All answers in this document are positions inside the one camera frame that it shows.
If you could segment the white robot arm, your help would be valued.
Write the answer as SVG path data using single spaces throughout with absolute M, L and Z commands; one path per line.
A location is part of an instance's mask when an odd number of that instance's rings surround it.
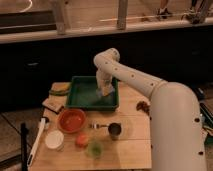
M 119 60 L 115 48 L 95 55 L 98 89 L 104 91 L 115 77 L 149 99 L 151 171 L 207 171 L 195 93 L 184 84 L 138 71 Z

